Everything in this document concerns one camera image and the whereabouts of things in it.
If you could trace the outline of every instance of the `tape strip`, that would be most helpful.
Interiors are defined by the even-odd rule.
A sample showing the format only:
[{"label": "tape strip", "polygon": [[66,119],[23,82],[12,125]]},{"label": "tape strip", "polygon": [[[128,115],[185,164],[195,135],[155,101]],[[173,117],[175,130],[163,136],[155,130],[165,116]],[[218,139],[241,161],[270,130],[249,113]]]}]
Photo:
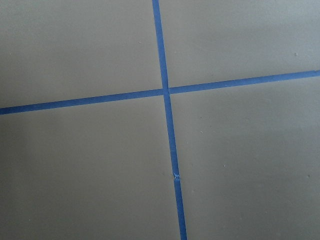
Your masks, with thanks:
[{"label": "tape strip", "polygon": [[63,100],[63,101],[37,103],[37,104],[30,104],[30,105],[23,105],[23,106],[11,106],[11,107],[0,108],[0,115],[22,113],[22,112],[29,112],[29,111],[38,111],[38,110],[45,110],[45,109],[64,108],[64,107],[71,107],[71,106],[78,106],[78,105],[106,103],[106,102],[113,102],[113,101],[127,100],[127,99],[139,99],[139,98],[160,96],[160,95],[163,95],[163,92],[164,91],[162,89],[155,89],[155,90],[112,94],[112,95],[105,95],[105,96],[93,96],[93,97]]},{"label": "tape strip", "polygon": [[320,76],[320,70],[302,71],[302,72],[295,72],[295,73],[286,73],[286,74],[271,75],[271,76],[259,76],[259,77],[236,79],[236,80],[229,80],[229,81],[201,83],[201,84],[188,85],[188,86],[176,86],[176,87],[170,87],[169,92],[170,94],[180,94],[180,93],[195,92],[195,91],[202,91],[202,90],[221,89],[221,88],[229,88],[229,87],[235,87],[235,86],[262,84],[262,83],[311,78],[311,77],[318,77],[318,76]]},{"label": "tape strip", "polygon": [[172,173],[174,176],[174,190],[175,190],[176,208],[177,208],[179,228],[180,228],[180,238],[181,240],[187,240],[184,204],[183,204],[181,185],[180,185],[174,120],[172,115],[172,107],[171,107],[171,100],[170,100],[170,94],[169,94],[166,53],[165,53],[164,37],[162,32],[159,1],[152,0],[152,5],[153,5],[156,40],[158,45],[159,64],[160,64],[161,80],[162,80],[162,88],[163,88],[166,125],[167,125],[168,138],[169,138]]}]

